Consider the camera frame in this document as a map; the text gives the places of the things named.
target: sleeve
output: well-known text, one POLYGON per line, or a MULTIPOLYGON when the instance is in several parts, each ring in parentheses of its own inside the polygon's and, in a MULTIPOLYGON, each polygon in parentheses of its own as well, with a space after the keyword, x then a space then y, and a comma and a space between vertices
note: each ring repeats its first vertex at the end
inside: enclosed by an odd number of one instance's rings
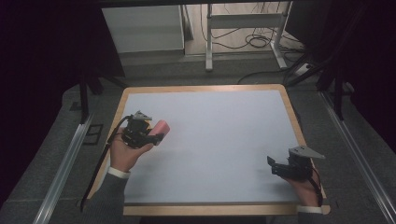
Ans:
POLYGON ((299 224, 323 224, 325 218, 320 207, 298 206, 299 224))
POLYGON ((106 174, 101 188, 95 192, 84 209, 82 223, 121 223, 124 189, 128 179, 106 174))

